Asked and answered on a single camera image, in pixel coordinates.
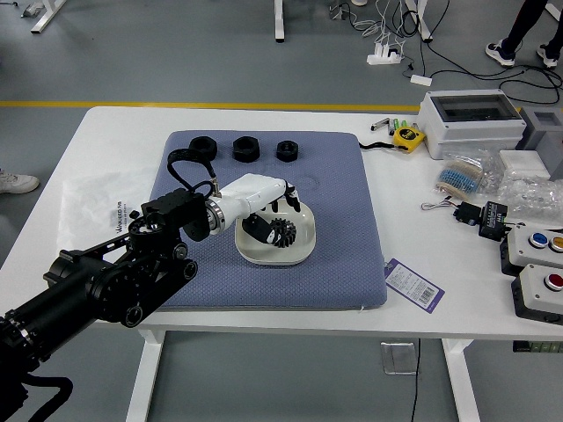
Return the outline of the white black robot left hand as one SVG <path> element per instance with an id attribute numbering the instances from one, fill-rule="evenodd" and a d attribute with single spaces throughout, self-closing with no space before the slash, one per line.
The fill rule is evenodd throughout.
<path id="1" fill-rule="evenodd" d="M 292 245 L 296 226 L 289 220 L 274 218 L 267 221 L 257 213 L 268 205 L 278 211 L 277 201 L 284 198 L 296 212 L 301 211 L 297 190 L 284 179 L 247 173 L 231 182 L 207 201 L 210 232 L 224 232 L 236 220 L 242 222 L 245 233 L 263 244 L 278 248 Z"/>

